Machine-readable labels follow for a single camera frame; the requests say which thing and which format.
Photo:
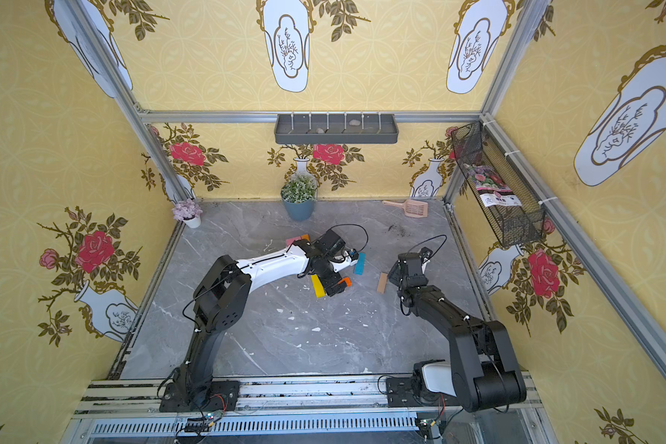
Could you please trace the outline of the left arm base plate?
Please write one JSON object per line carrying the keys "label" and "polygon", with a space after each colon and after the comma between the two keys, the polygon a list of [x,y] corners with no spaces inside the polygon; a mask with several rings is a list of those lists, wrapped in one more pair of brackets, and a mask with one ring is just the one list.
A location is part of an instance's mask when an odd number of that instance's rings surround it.
{"label": "left arm base plate", "polygon": [[170,382],[166,385],[159,412],[231,412],[236,407],[240,389],[238,380],[214,380],[194,388],[181,381]]}

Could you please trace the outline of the natural wood block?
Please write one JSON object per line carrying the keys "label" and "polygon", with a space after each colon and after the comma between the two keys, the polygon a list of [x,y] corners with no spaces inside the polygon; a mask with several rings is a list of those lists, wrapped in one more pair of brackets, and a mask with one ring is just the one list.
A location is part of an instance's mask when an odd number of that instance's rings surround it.
{"label": "natural wood block", "polygon": [[386,292],[387,284],[388,284],[388,274],[381,273],[379,276],[379,283],[377,283],[377,292],[379,294],[384,294]]}

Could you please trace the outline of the yellow block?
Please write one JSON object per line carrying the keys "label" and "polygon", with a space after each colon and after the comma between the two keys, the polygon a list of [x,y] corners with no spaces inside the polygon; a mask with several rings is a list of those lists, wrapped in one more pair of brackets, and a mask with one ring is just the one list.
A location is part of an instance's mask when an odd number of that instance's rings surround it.
{"label": "yellow block", "polygon": [[318,299],[324,298],[326,296],[326,293],[318,275],[312,275],[311,281],[314,288],[314,294],[316,294],[316,298]]}

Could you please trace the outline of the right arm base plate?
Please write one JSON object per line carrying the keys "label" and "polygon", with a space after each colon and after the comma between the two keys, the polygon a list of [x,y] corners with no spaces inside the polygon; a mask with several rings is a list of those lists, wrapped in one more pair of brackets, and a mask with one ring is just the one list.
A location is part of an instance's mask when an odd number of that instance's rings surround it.
{"label": "right arm base plate", "polygon": [[386,377],[385,391],[389,407],[442,407],[460,406],[451,395],[432,392],[422,377],[414,374],[408,377]]}

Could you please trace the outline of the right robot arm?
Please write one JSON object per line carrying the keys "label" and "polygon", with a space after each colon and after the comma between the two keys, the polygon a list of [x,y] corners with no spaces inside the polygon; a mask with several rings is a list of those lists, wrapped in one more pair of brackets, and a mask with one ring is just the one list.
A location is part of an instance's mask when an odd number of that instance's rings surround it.
{"label": "right robot arm", "polygon": [[425,275],[430,260],[427,248],[401,253],[388,280],[397,288],[401,312],[427,321],[448,341],[446,393],[470,413],[522,403],[527,385],[506,327],[467,314],[431,285]]}

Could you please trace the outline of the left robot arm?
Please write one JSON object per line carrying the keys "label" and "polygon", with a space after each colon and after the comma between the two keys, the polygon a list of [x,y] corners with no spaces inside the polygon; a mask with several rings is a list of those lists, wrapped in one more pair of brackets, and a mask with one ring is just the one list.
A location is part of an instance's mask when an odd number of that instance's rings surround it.
{"label": "left robot arm", "polygon": [[192,338],[182,364],[166,379],[161,410],[205,410],[212,399],[226,407],[228,391],[215,387],[214,363],[226,331],[242,319],[252,292],[286,277],[313,276],[319,279],[325,296],[334,296],[352,286],[342,277],[342,270],[357,265],[360,256],[329,229],[315,240],[294,240],[267,255],[240,260],[222,255],[216,259],[192,296]]}

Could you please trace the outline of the teal block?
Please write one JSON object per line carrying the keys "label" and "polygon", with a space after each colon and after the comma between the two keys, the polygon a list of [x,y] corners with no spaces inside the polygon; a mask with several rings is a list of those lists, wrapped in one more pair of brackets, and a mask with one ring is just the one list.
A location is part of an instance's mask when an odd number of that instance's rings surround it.
{"label": "teal block", "polygon": [[364,275],[364,267],[366,266],[366,255],[364,253],[358,253],[358,259],[354,266],[353,273],[358,276]]}

